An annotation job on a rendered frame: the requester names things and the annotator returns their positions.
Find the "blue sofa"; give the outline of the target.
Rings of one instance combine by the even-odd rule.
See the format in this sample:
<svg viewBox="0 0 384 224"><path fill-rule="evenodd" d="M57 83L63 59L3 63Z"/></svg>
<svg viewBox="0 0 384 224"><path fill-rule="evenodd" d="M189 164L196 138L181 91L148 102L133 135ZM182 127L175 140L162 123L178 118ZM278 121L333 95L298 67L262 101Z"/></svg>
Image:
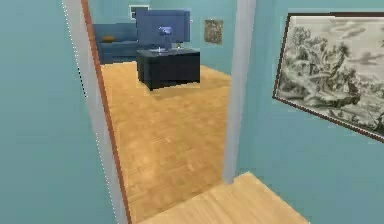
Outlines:
<svg viewBox="0 0 384 224"><path fill-rule="evenodd" d="M134 61L138 49L135 23L93 24L101 64ZM114 36L115 41L103 43L103 36Z"/></svg>

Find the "black television stand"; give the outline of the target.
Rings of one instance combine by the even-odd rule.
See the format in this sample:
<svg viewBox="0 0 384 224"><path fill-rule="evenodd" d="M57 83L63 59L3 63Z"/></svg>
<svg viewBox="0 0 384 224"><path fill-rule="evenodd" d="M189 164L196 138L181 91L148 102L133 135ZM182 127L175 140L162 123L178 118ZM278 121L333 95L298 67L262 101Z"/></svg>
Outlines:
<svg viewBox="0 0 384 224"><path fill-rule="evenodd" d="M136 62L138 79L150 91L200 82L200 52L197 50L138 50Z"/></svg>

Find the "small brown framed picture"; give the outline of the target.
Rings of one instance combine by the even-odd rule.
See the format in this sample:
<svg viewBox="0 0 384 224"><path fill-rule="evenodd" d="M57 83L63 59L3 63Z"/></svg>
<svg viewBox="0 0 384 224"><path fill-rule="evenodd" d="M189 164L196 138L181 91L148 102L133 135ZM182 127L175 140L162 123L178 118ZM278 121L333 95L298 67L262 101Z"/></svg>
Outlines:
<svg viewBox="0 0 384 224"><path fill-rule="evenodd" d="M208 43L222 44L223 39L223 20L204 21L204 40Z"/></svg>

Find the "brown room door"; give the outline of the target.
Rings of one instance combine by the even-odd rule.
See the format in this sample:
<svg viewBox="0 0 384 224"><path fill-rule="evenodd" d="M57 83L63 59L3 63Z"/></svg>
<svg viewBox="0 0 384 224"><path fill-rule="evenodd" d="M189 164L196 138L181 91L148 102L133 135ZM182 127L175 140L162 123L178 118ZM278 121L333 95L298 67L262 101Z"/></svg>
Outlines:
<svg viewBox="0 0 384 224"><path fill-rule="evenodd" d="M83 69L82 75L87 83L87 106L116 222L117 224L132 224L88 0L80 0L80 2L89 48L87 68Z"/></svg>

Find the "blue television set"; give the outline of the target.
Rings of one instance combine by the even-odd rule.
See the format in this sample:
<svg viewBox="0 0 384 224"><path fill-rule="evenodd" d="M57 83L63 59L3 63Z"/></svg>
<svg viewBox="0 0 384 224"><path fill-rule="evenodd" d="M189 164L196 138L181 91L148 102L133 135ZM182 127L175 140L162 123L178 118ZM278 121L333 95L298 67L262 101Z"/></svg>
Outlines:
<svg viewBox="0 0 384 224"><path fill-rule="evenodd" d="M141 45L156 45L166 50L173 43L190 41L188 10L137 10L137 38Z"/></svg>

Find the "white framed picture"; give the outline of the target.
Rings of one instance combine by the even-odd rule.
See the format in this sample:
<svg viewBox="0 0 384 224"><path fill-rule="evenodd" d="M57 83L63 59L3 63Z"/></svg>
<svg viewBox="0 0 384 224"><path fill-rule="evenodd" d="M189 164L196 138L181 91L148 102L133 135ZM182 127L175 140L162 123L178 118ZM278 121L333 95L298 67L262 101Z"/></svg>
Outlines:
<svg viewBox="0 0 384 224"><path fill-rule="evenodd" d="M129 10L130 10L130 17L132 20L136 19L136 12L139 10L148 10L149 6L148 5L130 5Z"/></svg>

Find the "grey landscape framed picture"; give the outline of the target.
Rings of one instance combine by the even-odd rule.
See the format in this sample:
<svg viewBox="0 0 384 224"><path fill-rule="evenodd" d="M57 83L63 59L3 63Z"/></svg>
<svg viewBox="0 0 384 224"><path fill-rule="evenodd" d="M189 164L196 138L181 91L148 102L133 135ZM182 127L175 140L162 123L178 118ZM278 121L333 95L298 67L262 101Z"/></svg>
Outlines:
<svg viewBox="0 0 384 224"><path fill-rule="evenodd" d="M384 143L384 12L290 12L272 98Z"/></svg>

